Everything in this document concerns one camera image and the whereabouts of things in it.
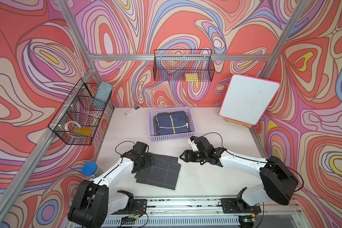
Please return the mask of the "dark grey grid pillowcase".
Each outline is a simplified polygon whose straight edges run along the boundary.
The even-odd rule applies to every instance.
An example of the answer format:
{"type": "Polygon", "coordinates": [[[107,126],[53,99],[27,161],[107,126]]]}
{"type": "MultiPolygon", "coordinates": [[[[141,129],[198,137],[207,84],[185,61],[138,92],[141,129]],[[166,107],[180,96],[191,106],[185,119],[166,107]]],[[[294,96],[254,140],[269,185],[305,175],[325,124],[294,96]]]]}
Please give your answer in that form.
{"type": "Polygon", "coordinates": [[[152,154],[152,158],[154,165],[139,170],[135,175],[136,182],[175,190],[181,169],[178,158],[160,154],[152,154]]]}

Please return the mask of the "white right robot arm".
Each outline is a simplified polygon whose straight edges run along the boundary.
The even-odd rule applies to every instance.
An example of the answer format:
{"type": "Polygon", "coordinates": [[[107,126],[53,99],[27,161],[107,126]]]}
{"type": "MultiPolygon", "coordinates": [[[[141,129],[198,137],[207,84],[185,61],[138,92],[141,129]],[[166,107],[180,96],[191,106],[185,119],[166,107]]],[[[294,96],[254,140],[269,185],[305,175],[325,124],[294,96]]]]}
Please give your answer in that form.
{"type": "Polygon", "coordinates": [[[224,208],[247,213],[259,211],[259,205],[269,201],[288,205],[297,190],[299,181],[296,171],[276,156],[263,159],[237,154],[223,146],[214,147],[204,136],[192,136],[189,144],[192,148],[179,156],[184,162],[233,168],[260,179],[260,184],[242,188],[236,197],[222,199],[224,208]]]}

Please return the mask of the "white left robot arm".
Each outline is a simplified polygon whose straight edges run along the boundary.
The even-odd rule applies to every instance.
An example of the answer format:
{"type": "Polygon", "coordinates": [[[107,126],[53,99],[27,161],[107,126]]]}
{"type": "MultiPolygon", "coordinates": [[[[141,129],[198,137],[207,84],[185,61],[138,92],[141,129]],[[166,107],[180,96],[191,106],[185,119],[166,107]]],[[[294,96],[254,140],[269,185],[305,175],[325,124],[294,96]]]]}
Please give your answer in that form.
{"type": "Polygon", "coordinates": [[[116,213],[130,213],[134,210],[134,195],[113,188],[128,174],[154,165],[149,146],[136,142],[133,148],[122,155],[111,168],[92,180],[83,180],[77,189],[68,212],[68,220],[83,228],[99,228],[107,216],[116,213]]]}

